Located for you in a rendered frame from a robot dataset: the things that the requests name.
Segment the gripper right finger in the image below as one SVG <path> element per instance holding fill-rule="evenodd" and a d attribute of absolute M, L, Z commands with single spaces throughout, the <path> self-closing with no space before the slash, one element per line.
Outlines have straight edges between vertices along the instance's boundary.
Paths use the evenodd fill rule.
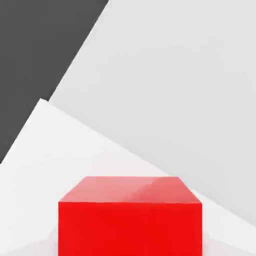
<path fill-rule="evenodd" d="M 203 256 L 220 256 L 221 248 L 220 243 L 211 238 L 206 232 L 203 233 L 203 245 L 202 255 Z"/>

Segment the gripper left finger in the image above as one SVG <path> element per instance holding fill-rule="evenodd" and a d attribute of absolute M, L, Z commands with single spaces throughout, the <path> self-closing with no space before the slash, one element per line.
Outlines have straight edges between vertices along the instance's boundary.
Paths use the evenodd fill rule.
<path fill-rule="evenodd" d="M 14 251 L 13 256 L 58 256 L 58 241 L 49 238 L 31 243 Z"/>

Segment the small red cube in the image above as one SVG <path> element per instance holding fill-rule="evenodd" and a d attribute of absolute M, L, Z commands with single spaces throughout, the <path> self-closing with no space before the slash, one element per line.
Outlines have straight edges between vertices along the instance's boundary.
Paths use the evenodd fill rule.
<path fill-rule="evenodd" d="M 58 256 L 203 256 L 202 203 L 178 177 L 85 177 L 58 203 Z"/>

